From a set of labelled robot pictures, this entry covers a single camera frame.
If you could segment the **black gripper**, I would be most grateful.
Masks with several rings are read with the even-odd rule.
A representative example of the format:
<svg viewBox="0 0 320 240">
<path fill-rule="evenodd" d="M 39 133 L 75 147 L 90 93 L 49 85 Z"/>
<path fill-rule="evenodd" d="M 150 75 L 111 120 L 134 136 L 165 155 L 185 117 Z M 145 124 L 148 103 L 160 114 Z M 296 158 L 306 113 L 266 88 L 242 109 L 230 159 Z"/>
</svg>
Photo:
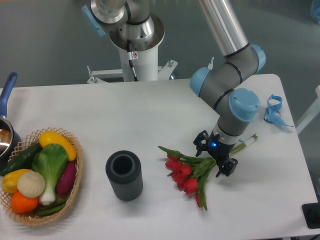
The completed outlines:
<svg viewBox="0 0 320 240">
<path fill-rule="evenodd" d="M 215 175 L 219 177 L 230 176 L 236 169 L 238 160 L 230 157 L 231 150 L 236 145 L 237 139 L 233 137 L 225 138 L 221 133 L 213 130 L 208 135 L 206 130 L 200 132 L 193 141 L 196 147 L 196 157 L 199 157 L 203 151 L 207 152 L 217 161 L 218 172 Z"/>
</svg>

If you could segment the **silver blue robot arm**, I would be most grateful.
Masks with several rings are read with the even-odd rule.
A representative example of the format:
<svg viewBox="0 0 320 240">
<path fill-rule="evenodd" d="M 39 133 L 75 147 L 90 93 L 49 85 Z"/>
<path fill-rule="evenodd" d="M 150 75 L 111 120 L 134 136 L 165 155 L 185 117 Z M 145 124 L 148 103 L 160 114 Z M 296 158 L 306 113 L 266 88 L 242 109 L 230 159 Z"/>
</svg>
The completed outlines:
<svg viewBox="0 0 320 240">
<path fill-rule="evenodd" d="M 202 67 L 190 79 L 192 91 L 219 115 L 212 132 L 199 133 L 193 143 L 198 154 L 206 151 L 216 160 L 218 175 L 229 176 L 238 163 L 231 150 L 260 106 L 258 96 L 240 84 L 264 66 L 266 56 L 248 42 L 229 1 L 201 0 L 199 6 L 225 63 Z M 124 81 L 160 79 L 158 46 L 165 31 L 149 1 L 87 0 L 81 11 L 91 29 L 109 35 L 118 48 Z"/>
</svg>

